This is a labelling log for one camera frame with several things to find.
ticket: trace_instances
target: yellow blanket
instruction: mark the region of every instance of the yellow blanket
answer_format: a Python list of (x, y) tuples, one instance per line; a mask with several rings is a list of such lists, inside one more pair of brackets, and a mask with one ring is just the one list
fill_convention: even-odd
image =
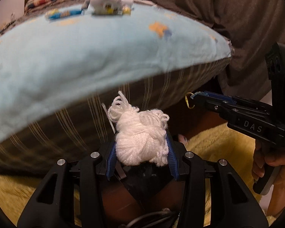
[[(226, 124), (206, 130), (190, 139), (187, 149), (201, 158), (216, 162), (226, 159), (239, 176), (252, 190), (253, 178), (251, 167), (253, 162), (254, 139), (227, 128)], [(22, 210), (38, 186), (40, 179), (28, 177), (11, 177), (0, 175), (0, 207), (8, 218), (17, 224)], [(205, 225), (210, 222), (210, 191), (207, 190)], [(271, 224), (273, 217), (268, 217)]]

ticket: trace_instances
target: ball of white yarn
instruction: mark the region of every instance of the ball of white yarn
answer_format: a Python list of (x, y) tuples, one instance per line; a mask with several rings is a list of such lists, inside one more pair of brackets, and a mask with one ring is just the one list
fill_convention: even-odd
[(108, 118), (116, 123), (116, 156), (125, 165), (149, 161), (157, 166), (167, 162), (166, 128), (169, 116), (161, 110), (139, 112), (132, 107), (121, 91), (118, 92)]

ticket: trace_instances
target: silver screw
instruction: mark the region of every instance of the silver screw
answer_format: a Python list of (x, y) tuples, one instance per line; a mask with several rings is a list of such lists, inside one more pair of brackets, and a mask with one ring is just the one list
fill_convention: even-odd
[(58, 165), (64, 165), (65, 164), (65, 160), (64, 159), (59, 159), (58, 161), (57, 161), (57, 164)]
[(185, 156), (190, 159), (190, 158), (193, 158), (194, 154), (193, 152), (186, 152)]
[(224, 160), (224, 159), (221, 159), (221, 160), (219, 161), (219, 163), (220, 163), (220, 165), (222, 165), (222, 166), (225, 166), (225, 165), (228, 164), (227, 160)]
[(100, 155), (99, 152), (93, 152), (93, 153), (91, 153), (91, 157), (92, 157), (93, 159), (98, 158), (99, 155)]

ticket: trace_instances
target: blue gripper pad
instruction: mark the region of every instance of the blue gripper pad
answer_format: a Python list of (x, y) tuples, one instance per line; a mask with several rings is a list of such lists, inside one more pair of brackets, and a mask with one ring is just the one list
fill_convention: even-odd
[(115, 166), (117, 162), (117, 157), (116, 157), (116, 142), (112, 146), (111, 152), (108, 157), (107, 161), (107, 172), (106, 172), (106, 177), (108, 180), (114, 175), (115, 171)]
[(168, 153), (168, 165), (170, 168), (171, 175), (174, 177), (174, 179), (177, 181), (179, 178), (179, 172), (178, 172), (178, 161), (175, 155), (175, 152), (172, 148), (171, 141), (169, 140), (169, 137), (167, 135), (167, 144), (169, 148), (169, 153)]

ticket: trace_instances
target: white wall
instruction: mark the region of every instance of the white wall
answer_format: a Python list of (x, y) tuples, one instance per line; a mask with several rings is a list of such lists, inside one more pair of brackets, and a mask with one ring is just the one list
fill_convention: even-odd
[(15, 19), (23, 16), (24, 0), (0, 0), (0, 27), (11, 21), (11, 15), (14, 14)]

